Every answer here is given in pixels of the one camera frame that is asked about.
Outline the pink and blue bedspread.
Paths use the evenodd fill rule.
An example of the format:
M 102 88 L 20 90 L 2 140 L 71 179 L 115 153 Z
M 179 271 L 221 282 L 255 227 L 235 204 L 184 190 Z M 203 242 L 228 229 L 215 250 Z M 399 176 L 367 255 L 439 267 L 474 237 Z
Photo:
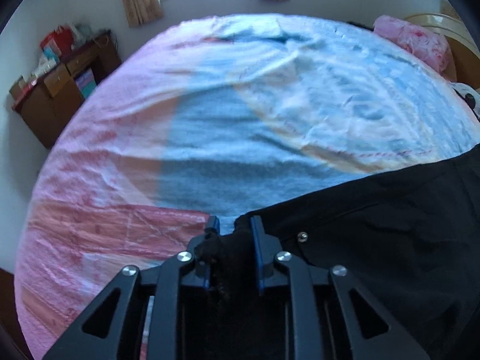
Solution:
M 32 191 L 16 309 L 35 359 L 123 266 L 255 209 L 479 143 L 449 83 L 394 43 L 306 16 L 197 19 L 145 44 L 64 129 Z

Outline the black pants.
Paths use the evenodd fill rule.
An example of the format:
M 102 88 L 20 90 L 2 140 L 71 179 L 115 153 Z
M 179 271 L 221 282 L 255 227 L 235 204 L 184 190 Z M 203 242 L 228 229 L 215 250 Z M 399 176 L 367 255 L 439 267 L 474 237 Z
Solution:
M 285 313 L 256 290 L 253 215 L 307 264 L 346 269 L 431 359 L 479 357 L 479 150 L 271 205 L 220 236 L 221 291 L 199 315 L 193 359 L 281 359 Z

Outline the tissue box on desk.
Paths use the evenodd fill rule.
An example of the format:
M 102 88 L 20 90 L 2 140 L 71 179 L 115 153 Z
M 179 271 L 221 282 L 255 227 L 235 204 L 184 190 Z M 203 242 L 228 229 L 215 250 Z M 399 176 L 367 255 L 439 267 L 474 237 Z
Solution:
M 32 77 L 42 77 L 43 75 L 50 72 L 54 69 L 59 63 L 59 59 L 56 55 L 53 57 L 48 57 L 45 55 L 41 55 L 38 60 L 38 65 L 35 69 L 32 70 L 31 76 Z

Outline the cream and brown headboard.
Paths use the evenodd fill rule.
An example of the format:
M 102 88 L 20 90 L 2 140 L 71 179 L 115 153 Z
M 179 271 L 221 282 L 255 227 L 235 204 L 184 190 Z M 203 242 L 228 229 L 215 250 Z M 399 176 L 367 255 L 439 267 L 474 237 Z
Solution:
M 405 18 L 447 39 L 456 70 L 456 79 L 479 89 L 479 48 L 462 21 L 441 13 L 422 13 Z

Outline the brown wooden desk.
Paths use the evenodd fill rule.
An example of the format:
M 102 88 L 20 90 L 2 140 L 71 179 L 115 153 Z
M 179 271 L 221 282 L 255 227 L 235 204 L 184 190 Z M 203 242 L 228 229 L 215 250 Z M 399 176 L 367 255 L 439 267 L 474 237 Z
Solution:
M 112 30 L 105 29 L 28 86 L 24 96 L 14 102 L 13 111 L 49 149 L 86 100 L 75 79 L 91 69 L 99 85 L 120 64 L 115 35 Z

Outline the white pillow with dark dots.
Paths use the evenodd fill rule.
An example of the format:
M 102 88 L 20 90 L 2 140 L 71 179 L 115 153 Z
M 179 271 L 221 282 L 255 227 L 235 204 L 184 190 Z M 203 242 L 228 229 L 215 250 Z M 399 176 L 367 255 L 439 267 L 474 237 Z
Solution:
M 477 119 L 480 119 L 480 95 L 479 92 L 467 84 L 450 83 L 450 86 L 465 101 Z

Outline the stacked books in desk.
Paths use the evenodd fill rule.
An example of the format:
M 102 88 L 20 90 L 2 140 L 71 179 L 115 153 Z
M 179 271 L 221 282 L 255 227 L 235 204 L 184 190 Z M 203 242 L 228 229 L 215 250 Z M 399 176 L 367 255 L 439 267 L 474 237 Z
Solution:
M 87 99 L 97 87 L 97 84 L 95 82 L 95 76 L 91 69 L 88 69 L 85 72 L 81 73 L 75 79 L 75 83 L 84 99 Z

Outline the brown cardboard box on desk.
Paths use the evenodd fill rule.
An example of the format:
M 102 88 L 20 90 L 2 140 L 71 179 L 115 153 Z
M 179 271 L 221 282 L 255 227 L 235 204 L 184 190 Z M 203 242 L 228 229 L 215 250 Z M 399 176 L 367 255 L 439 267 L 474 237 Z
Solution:
M 10 95 L 13 97 L 14 100 L 19 100 L 24 96 L 26 91 L 28 90 L 28 84 L 24 80 L 24 77 L 21 76 L 9 89 Z

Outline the red gift bag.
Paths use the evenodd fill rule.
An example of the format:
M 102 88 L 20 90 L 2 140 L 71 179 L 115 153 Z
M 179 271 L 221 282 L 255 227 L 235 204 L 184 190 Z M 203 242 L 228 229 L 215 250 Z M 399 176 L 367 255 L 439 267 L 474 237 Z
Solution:
M 68 26 L 59 26 L 49 33 L 40 43 L 43 51 L 51 50 L 56 56 L 64 57 L 72 52 L 73 32 Z

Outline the pink floral folded blanket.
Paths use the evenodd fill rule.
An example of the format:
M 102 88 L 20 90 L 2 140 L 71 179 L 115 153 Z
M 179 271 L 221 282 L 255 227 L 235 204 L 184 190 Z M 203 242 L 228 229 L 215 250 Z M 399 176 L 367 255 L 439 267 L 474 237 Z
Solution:
M 420 25 L 391 16 L 379 16 L 373 24 L 373 32 L 416 56 L 437 73 L 446 72 L 454 63 L 445 36 Z

